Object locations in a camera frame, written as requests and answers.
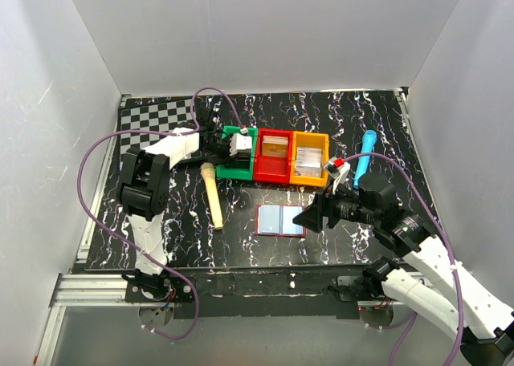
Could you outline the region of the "red leather card holder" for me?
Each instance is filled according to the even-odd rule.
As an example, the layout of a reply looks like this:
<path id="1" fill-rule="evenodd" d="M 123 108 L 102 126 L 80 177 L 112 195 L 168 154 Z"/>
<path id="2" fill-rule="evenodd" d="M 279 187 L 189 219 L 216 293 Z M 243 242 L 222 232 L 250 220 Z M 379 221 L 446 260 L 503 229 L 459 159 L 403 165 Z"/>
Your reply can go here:
<path id="1" fill-rule="evenodd" d="M 259 205 L 255 233 L 259 236 L 302 238 L 306 229 L 293 222 L 304 208 L 301 205 Z"/>

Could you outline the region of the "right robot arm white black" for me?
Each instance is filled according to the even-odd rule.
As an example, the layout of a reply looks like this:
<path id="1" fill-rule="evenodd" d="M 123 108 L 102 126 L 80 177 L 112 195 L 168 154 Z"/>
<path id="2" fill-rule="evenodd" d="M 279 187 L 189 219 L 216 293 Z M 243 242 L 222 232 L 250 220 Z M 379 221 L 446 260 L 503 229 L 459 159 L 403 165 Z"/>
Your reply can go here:
<path id="1" fill-rule="evenodd" d="M 380 173 L 367 173 L 359 190 L 343 185 L 318 191 L 293 221 L 314 232 L 340 220 L 373 228 L 373 236 L 428 281 L 421 284 L 398 264 L 381 257 L 346 286 L 355 295 L 381 295 L 404 303 L 457 340 L 471 365 L 505 365 L 513 359 L 513 309 L 483 287 L 422 218 L 401 207 L 395 187 Z"/>

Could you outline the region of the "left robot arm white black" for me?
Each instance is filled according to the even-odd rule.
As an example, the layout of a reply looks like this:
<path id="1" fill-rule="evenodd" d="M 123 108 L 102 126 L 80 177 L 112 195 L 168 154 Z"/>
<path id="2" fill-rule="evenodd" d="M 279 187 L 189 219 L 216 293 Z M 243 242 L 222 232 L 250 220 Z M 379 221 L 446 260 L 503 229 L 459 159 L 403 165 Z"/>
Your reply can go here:
<path id="1" fill-rule="evenodd" d="M 169 199 L 172 168 L 190 155 L 205 155 L 201 167 L 212 223 L 223 228 L 223 216 L 215 188 L 214 167 L 235 160 L 251 146 L 247 134 L 228 133 L 217 128 L 212 114 L 183 122 L 168 136 L 144 148 L 130 148 L 124 155 L 120 171 L 117 200 L 128 216 L 137 251 L 136 269 L 126 280 L 138 287 L 147 298 L 163 300 L 172 292 L 161 276 L 167 263 L 162 218 Z"/>

